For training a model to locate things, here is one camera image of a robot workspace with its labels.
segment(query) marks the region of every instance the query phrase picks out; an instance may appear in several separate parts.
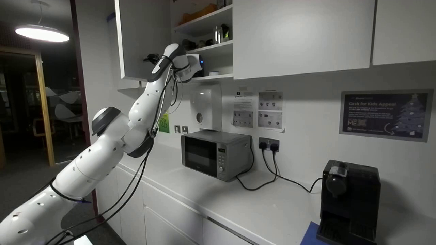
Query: microwave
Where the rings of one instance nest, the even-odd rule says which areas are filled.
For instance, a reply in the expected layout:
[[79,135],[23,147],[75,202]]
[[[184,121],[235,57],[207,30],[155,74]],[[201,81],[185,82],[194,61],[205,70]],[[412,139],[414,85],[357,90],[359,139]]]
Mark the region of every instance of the microwave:
[[198,131],[181,136],[182,165],[222,181],[231,181],[253,165],[249,135]]

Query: framed sign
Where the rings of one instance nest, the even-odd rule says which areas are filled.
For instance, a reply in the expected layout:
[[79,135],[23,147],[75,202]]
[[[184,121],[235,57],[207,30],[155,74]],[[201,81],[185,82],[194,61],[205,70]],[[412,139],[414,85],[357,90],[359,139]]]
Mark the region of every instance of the framed sign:
[[431,90],[346,91],[340,132],[426,142]]

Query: open shelf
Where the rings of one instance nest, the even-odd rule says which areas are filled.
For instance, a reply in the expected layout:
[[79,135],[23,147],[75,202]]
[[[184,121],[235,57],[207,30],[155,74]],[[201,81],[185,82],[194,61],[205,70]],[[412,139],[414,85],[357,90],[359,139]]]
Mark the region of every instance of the open shelf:
[[193,78],[190,82],[212,82],[212,81],[230,81],[233,79],[233,74],[222,74],[222,75],[213,75],[213,76],[198,76]]
[[208,15],[193,19],[188,23],[182,23],[174,27],[174,32],[184,32],[190,36],[203,36],[211,33],[216,25],[230,25],[231,26],[231,11],[233,6],[219,8]]
[[226,41],[198,49],[192,49],[188,53],[211,55],[211,53],[233,53],[233,41]]

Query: coffee machine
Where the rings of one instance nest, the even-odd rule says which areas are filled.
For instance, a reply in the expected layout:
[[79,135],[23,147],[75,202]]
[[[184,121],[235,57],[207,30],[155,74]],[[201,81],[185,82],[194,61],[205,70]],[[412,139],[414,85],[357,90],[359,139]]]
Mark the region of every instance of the coffee machine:
[[317,237],[328,244],[376,245],[378,200],[376,168],[328,161]]

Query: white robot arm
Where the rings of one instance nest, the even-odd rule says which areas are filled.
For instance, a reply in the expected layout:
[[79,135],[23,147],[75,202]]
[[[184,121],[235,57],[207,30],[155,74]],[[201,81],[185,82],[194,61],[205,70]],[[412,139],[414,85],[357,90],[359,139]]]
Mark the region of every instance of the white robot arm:
[[60,222],[119,162],[124,154],[140,157],[152,145],[155,123],[173,100],[170,83],[185,82],[201,71],[197,55],[169,45],[152,70],[149,83],[128,116],[115,108],[92,119],[94,145],[65,166],[50,187],[13,210],[0,223],[0,245],[43,245],[61,230]]

